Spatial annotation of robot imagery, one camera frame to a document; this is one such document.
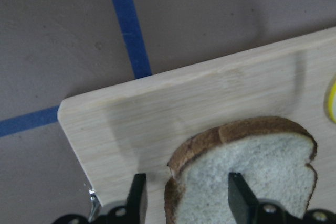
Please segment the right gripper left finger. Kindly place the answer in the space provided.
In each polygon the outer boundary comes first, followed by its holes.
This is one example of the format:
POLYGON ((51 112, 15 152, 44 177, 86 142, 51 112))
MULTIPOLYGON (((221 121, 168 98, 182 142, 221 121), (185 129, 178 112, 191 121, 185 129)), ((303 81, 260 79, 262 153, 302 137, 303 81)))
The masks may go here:
POLYGON ((135 174, 127 197, 128 223, 145 223, 146 173, 135 174))

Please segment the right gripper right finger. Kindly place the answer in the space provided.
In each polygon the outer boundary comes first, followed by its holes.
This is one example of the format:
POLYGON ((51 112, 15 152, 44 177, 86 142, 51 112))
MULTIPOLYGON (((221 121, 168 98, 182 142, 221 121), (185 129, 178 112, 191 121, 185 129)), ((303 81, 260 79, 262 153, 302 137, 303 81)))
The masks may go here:
POLYGON ((241 173, 228 174, 228 204, 237 224, 254 223, 259 201, 241 173))

